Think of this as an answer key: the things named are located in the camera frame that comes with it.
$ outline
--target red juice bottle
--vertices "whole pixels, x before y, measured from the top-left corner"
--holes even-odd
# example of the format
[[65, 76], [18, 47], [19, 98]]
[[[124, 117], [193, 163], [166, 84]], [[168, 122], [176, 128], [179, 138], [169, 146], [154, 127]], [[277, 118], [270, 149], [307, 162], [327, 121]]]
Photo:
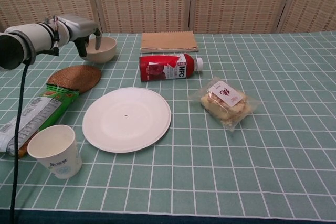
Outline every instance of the red juice bottle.
[[141, 81], [187, 78], [203, 69], [202, 59], [188, 54], [141, 56], [139, 64]]

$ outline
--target white paper plate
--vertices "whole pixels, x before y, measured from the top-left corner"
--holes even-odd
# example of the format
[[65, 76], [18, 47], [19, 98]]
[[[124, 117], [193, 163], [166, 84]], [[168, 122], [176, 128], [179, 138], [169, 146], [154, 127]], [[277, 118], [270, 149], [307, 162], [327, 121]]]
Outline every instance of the white paper plate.
[[123, 88], [95, 101], [84, 115], [82, 129], [93, 146], [124, 153], [155, 143], [167, 131], [170, 121], [170, 107], [158, 93]]

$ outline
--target plastic packaging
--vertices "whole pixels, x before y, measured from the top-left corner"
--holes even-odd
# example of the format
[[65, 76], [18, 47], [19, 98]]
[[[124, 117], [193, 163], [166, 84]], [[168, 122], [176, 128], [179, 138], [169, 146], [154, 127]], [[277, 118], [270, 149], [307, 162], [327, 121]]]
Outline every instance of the plastic packaging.
[[[39, 131], [52, 126], [78, 97], [79, 91], [47, 84], [47, 89], [22, 110], [18, 135], [19, 157], [27, 153], [29, 140]], [[0, 152], [14, 155], [16, 117], [0, 129]]]
[[230, 131], [234, 131], [236, 125], [261, 104], [260, 101], [216, 77], [189, 96], [188, 100], [201, 102], [202, 106]]
[[142, 56], [139, 64], [141, 81], [187, 78], [203, 69], [202, 59], [188, 54]]

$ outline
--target green snack package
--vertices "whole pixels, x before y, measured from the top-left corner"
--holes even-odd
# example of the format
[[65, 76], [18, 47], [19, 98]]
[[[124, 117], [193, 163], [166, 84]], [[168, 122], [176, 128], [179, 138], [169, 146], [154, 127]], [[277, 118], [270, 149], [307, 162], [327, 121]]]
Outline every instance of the green snack package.
[[[19, 157], [27, 153], [29, 140], [39, 131], [52, 126], [78, 97], [79, 91], [47, 84], [47, 89], [23, 110], [18, 135]], [[16, 117], [0, 129], [0, 152], [14, 156]]]

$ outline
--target robotic arm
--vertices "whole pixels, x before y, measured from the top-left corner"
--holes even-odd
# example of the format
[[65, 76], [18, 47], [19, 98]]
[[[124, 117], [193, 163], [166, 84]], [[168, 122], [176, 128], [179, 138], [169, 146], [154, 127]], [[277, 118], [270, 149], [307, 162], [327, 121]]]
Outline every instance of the robotic arm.
[[96, 36], [96, 50], [100, 47], [101, 32], [90, 20], [72, 14], [33, 23], [8, 27], [0, 33], [0, 71], [17, 68], [22, 62], [35, 62], [36, 55], [58, 56], [58, 48], [73, 41], [79, 56], [86, 57], [91, 34]]

